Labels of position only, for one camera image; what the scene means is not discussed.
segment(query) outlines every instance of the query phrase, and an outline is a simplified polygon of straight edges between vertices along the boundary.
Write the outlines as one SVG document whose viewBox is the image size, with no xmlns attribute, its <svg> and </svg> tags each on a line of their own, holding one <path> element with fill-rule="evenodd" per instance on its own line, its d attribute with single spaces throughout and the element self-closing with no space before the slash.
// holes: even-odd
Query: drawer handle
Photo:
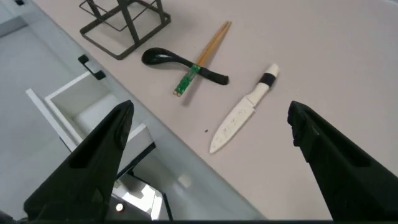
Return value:
<svg viewBox="0 0 398 224">
<path fill-rule="evenodd" d="M 93 71 L 91 71 L 91 69 L 89 69 L 86 65 L 86 63 L 89 61 L 88 57 L 86 55 L 82 55 L 78 58 L 79 62 L 97 79 L 97 80 L 101 80 L 103 78 L 106 77 L 105 73 L 103 71 L 98 71 L 96 73 L 94 73 Z"/>
<path fill-rule="evenodd" d="M 15 3 L 16 3 L 18 6 L 23 6 L 23 5 L 25 4 L 25 2 L 24 2 L 23 0 L 15 0 Z"/>
</svg>

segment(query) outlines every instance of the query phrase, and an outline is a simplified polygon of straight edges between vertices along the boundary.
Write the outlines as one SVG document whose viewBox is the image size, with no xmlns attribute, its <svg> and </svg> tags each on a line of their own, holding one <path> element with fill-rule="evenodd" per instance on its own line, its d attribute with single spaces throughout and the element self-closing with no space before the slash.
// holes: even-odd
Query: gray countertop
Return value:
<svg viewBox="0 0 398 224">
<path fill-rule="evenodd" d="M 93 21 L 78 7 L 81 0 L 34 1 L 267 218 L 331 218 L 309 165 L 292 144 L 287 124 L 292 100 L 312 107 L 398 174 L 394 2 L 163 0 L 171 24 L 117 61 L 80 35 L 79 30 Z M 177 98 L 172 92 L 184 68 L 142 64 L 141 55 L 149 47 L 195 60 L 227 20 L 233 24 L 208 67 L 229 75 L 229 85 L 196 78 Z M 105 27 L 99 32 L 115 49 L 131 42 L 126 33 L 111 37 Z M 211 156 L 209 145 L 217 127 L 271 63 L 281 69 L 273 89 L 237 136 Z"/>
</svg>

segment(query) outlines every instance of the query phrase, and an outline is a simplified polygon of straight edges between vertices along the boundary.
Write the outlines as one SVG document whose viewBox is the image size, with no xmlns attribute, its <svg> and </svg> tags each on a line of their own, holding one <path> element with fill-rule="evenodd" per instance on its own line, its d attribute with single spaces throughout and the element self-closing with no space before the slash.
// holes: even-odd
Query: white knife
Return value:
<svg viewBox="0 0 398 224">
<path fill-rule="evenodd" d="M 268 92 L 279 74 L 279 67 L 272 64 L 261 77 L 255 89 L 229 112 L 223 123 L 217 129 L 216 134 L 211 140 L 210 153 L 213 154 L 220 150 L 232 137 L 239 131 L 254 112 L 254 108 L 261 98 Z"/>
</svg>

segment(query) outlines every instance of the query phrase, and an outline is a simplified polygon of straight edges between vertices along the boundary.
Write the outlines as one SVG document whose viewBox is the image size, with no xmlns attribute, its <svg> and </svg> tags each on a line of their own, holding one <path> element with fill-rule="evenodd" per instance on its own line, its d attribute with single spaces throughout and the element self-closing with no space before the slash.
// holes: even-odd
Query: knife handle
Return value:
<svg viewBox="0 0 398 224">
<path fill-rule="evenodd" d="M 274 83 L 276 77 L 278 77 L 278 74 L 279 74 L 278 65 L 272 64 L 262 75 L 255 89 L 246 96 L 246 98 L 253 104 L 253 107 L 257 106 L 261 98 L 268 92 L 269 88 Z"/>
</svg>

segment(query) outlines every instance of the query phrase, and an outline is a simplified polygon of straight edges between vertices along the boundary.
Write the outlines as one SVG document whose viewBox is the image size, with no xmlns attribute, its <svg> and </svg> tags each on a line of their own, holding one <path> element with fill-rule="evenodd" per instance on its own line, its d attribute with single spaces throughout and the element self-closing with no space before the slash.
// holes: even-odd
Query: chopsticks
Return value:
<svg viewBox="0 0 398 224">
<path fill-rule="evenodd" d="M 206 47 L 203 49 L 202 53 L 198 57 L 198 60 L 196 61 L 195 65 L 192 66 L 191 70 L 184 75 L 184 77 L 181 79 L 180 83 L 174 90 L 173 94 L 177 96 L 181 96 L 182 93 L 185 91 L 185 89 L 189 86 L 193 78 L 195 77 L 196 73 L 198 72 L 198 69 L 200 67 L 203 67 L 206 65 L 208 62 L 209 58 L 213 55 L 215 49 L 217 46 L 220 45 L 221 41 L 223 40 L 223 37 L 226 35 L 227 31 L 231 27 L 232 22 L 231 21 L 226 21 L 220 29 L 217 31 L 217 33 L 213 36 L 213 38 L 209 41 L 209 43 L 206 45 Z"/>
<path fill-rule="evenodd" d="M 229 27 L 231 27 L 232 22 L 231 21 L 226 21 L 220 29 L 217 31 L 217 33 L 213 36 L 213 38 L 210 40 L 210 42 L 207 44 L 207 46 L 203 49 L 202 53 L 198 57 L 198 60 L 196 61 L 196 64 L 199 66 L 205 66 L 209 57 L 213 55 L 214 50 L 217 48 L 217 46 L 221 43 L 223 40 L 223 37 L 229 30 Z"/>
</svg>

